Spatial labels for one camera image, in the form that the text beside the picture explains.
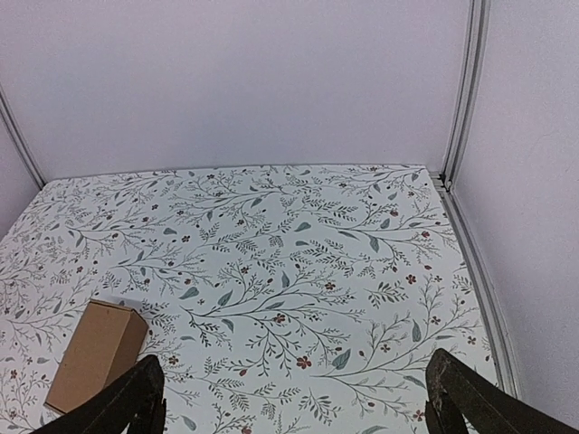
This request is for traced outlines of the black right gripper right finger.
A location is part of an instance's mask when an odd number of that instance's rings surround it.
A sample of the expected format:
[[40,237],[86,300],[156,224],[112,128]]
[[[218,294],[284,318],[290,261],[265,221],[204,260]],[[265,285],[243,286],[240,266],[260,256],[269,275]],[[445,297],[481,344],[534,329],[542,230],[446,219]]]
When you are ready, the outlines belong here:
[[444,349],[426,371],[425,421],[430,433],[570,433],[578,430],[494,386]]

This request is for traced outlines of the brown cardboard paper box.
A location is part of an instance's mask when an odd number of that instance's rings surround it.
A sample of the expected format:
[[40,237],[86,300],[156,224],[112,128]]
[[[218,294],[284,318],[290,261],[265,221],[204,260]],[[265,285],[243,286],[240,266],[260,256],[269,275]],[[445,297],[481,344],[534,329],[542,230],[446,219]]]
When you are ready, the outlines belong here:
[[92,299],[82,313],[44,406],[61,415],[93,398],[131,368],[148,332],[132,307]]

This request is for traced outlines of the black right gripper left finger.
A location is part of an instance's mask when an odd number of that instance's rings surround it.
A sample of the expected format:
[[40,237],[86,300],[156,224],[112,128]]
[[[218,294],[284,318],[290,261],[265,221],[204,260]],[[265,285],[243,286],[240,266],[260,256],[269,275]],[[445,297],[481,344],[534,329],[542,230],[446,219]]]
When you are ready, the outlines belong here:
[[36,429],[36,434],[162,433],[165,375],[148,355],[80,407]]

